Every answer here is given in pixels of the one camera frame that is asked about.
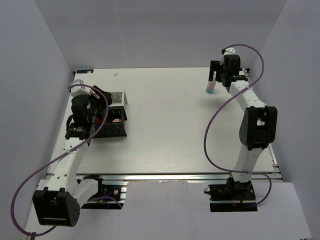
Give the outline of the dark red makeup pencil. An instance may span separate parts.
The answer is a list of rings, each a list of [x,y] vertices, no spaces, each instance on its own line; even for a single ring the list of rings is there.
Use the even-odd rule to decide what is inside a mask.
[[[98,118],[95,118],[95,123],[97,123],[97,124],[101,124],[101,123],[102,123],[102,121],[101,121],[101,120],[99,120]]]

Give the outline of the white pink blue bottle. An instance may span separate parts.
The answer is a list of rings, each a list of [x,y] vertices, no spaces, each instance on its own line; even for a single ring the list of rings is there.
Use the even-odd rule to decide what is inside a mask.
[[[216,82],[215,80],[208,81],[205,91],[206,91],[208,94],[212,94],[212,93],[214,92],[216,83],[217,83],[217,82]]]

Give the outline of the pink round puff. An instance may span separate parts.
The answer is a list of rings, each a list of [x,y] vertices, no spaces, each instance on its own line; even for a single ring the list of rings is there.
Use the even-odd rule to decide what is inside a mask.
[[[112,122],[113,123],[121,123],[122,120],[120,118],[115,118]]]

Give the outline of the wooden stick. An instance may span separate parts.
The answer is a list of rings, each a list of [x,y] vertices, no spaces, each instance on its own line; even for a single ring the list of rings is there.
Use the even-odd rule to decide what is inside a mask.
[[[96,99],[99,99],[99,98],[100,98],[100,96],[99,96],[95,91],[93,91],[92,89],[91,89],[89,92],[90,92],[90,94],[91,94],[92,96],[94,96]]]

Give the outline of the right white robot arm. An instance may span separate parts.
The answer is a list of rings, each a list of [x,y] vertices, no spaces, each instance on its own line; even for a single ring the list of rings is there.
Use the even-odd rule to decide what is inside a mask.
[[[249,191],[259,156],[275,140],[278,110],[254,93],[248,78],[241,73],[241,58],[235,53],[226,51],[220,61],[210,62],[209,81],[222,83],[243,110],[239,128],[241,149],[225,187],[226,195],[236,200]]]

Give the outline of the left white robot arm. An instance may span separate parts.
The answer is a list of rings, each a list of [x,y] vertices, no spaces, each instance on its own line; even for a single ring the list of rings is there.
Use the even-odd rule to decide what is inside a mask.
[[[96,85],[79,82],[70,87],[70,95],[72,114],[66,121],[62,158],[44,188],[32,196],[38,222],[43,226],[74,227],[87,200],[91,196],[99,200],[106,193],[103,184],[80,180],[76,175],[91,139],[107,120],[112,95]]]

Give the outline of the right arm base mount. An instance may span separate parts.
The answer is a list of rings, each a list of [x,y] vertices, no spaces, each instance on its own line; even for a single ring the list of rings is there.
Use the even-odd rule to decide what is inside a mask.
[[[211,184],[203,192],[209,196],[209,206],[212,213],[258,211],[253,186],[247,190],[236,190],[230,193],[226,184]]]

